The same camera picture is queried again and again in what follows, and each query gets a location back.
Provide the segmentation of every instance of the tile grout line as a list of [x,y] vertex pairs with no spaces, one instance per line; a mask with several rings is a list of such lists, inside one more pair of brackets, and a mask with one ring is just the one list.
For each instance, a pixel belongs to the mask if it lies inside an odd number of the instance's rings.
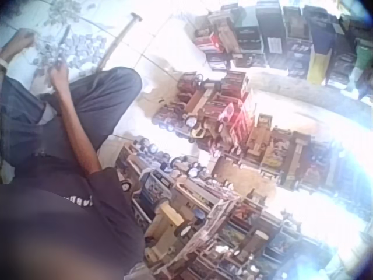
[[156,64],[154,61],[152,61],[150,58],[148,58],[146,55],[144,55],[144,53],[146,52],[146,50],[150,47],[150,45],[152,44],[152,42],[154,41],[154,39],[157,37],[157,35],[161,32],[161,30],[164,28],[164,26],[168,23],[168,21],[171,19],[171,17],[173,16],[170,15],[167,20],[162,24],[161,28],[159,28],[159,30],[157,31],[157,33],[153,36],[152,40],[150,41],[150,43],[146,46],[146,48],[144,49],[144,51],[141,53],[141,56],[139,58],[139,60],[137,61],[136,65],[134,66],[134,68],[137,66],[137,64],[139,63],[141,57],[145,58],[146,60],[148,60],[149,62],[151,62],[153,65],[155,65],[158,69],[160,69],[163,73],[165,73],[166,75],[168,75],[171,79],[173,79],[174,81],[178,81],[178,79],[175,79],[175,77],[173,77],[171,74],[169,74],[166,70],[164,70],[161,66],[159,66],[158,64]]

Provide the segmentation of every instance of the wheel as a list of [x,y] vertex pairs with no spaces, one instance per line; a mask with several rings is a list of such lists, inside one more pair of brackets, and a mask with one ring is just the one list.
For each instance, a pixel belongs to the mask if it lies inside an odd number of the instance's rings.
[[181,158],[180,157],[175,157],[172,161],[171,161],[171,163],[170,163],[170,167],[171,168],[176,168],[176,163],[179,163],[179,162],[182,162],[181,161]]
[[189,177],[189,178],[192,178],[192,179],[195,179],[198,177],[199,175],[199,169],[197,167],[191,167],[189,168],[187,171],[186,171],[186,175]]
[[132,188],[132,184],[129,181],[123,181],[121,185],[122,185],[122,190],[125,193],[127,193]]
[[186,120],[185,120],[185,125],[187,127],[193,128],[193,127],[196,126],[197,120],[198,119],[196,117],[194,117],[194,116],[187,117]]
[[149,146],[150,145],[150,141],[149,141],[149,139],[147,139],[147,138],[142,138],[141,140],[140,140],[140,145],[142,145],[142,146]]
[[164,153],[163,156],[163,161],[166,162],[166,163],[169,163],[170,162],[170,159],[171,159],[171,156],[169,153]]
[[234,152],[237,156],[239,156],[240,154],[242,154],[242,149],[240,146],[238,146],[236,149],[235,149],[235,152]]
[[158,147],[156,144],[151,144],[147,150],[151,155],[155,155],[158,152]]
[[220,121],[217,122],[216,126],[215,126],[215,132],[216,133],[221,133],[224,129],[224,124]]
[[184,237],[192,229],[192,223],[188,220],[183,221],[174,231],[176,237]]
[[169,132],[173,132],[175,130],[175,127],[172,124],[167,124],[166,130]]

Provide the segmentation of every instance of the floor tile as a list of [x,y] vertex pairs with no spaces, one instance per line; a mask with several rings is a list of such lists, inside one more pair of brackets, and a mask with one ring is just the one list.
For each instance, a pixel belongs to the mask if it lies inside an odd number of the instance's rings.
[[194,28],[200,28],[202,23],[207,20],[208,10],[201,0],[174,0],[177,2],[176,6],[178,10],[183,13],[188,22]]
[[34,47],[23,50],[10,62],[6,75],[19,81],[26,89],[30,89],[37,68],[32,64],[36,57],[37,51]]
[[183,72],[198,71],[206,61],[205,54],[184,32],[185,25],[181,19],[170,19],[145,51],[145,56],[175,79]]
[[143,18],[139,26],[152,35],[156,35],[176,11],[173,0],[140,0],[140,3],[135,11]]
[[151,117],[164,104],[175,98],[176,81],[155,64],[142,57],[135,67],[143,81],[143,90],[115,127],[114,135],[133,138],[157,133]]
[[114,167],[116,158],[118,157],[125,139],[110,135],[102,144],[98,151],[98,159],[103,168]]
[[49,19],[50,5],[43,1],[29,1],[21,5],[22,14],[12,18],[2,17],[2,21],[15,29],[29,28],[38,33],[39,36],[55,36],[64,27],[57,23],[53,26],[45,26],[44,23]]
[[126,43],[135,51],[142,54],[153,39],[154,35],[147,31],[140,23],[137,23],[124,36],[122,42]]
[[137,6],[134,0],[79,0],[80,16],[117,36],[132,19],[130,13]]
[[140,60],[141,54],[130,48],[125,43],[120,43],[110,59],[106,63],[104,70],[111,69],[113,67],[123,66],[133,68]]

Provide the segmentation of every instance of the hand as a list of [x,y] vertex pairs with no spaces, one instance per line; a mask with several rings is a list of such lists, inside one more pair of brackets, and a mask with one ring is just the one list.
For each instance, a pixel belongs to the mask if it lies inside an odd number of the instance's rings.
[[35,32],[32,29],[21,28],[13,38],[4,46],[2,56],[13,57],[24,48],[30,47],[35,42]]
[[50,69],[50,78],[58,96],[63,98],[70,95],[69,68],[65,61],[58,61],[57,63]]

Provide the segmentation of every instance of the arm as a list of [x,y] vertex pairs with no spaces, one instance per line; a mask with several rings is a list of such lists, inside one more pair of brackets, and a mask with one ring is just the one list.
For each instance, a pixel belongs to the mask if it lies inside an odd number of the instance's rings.
[[66,63],[53,67],[50,72],[52,84],[57,91],[61,105],[62,119],[68,133],[71,147],[80,166],[87,174],[93,174],[102,170],[96,151],[76,114],[71,98],[68,82],[68,67]]

